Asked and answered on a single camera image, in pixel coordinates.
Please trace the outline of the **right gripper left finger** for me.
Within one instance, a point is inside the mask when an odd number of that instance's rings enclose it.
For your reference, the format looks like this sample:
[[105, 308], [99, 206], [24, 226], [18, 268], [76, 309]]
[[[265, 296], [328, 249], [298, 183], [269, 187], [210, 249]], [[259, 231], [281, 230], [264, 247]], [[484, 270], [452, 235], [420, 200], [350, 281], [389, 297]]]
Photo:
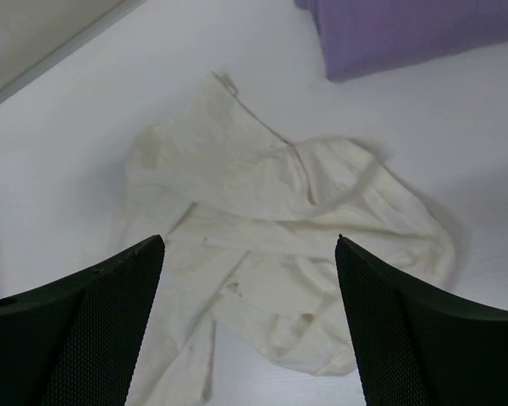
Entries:
[[163, 268], [158, 236], [0, 299], [0, 405], [123, 405]]

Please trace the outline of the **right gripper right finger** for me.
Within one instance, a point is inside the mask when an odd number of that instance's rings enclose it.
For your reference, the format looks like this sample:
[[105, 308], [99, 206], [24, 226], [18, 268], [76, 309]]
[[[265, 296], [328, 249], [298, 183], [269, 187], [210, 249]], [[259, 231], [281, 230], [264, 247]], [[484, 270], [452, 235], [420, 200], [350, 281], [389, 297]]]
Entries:
[[508, 405], [508, 310], [436, 288], [344, 236], [335, 259], [368, 405]]

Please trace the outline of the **white t shirt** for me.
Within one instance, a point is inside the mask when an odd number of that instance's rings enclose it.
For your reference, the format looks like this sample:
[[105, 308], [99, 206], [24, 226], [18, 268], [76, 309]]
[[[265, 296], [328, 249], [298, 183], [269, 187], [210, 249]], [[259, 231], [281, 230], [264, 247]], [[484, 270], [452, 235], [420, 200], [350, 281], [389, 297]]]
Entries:
[[217, 325], [277, 366], [350, 373], [340, 234], [436, 285], [454, 265], [448, 233], [374, 155], [342, 136], [286, 141], [223, 76], [137, 135], [126, 176], [119, 242], [166, 245], [130, 405], [205, 404]]

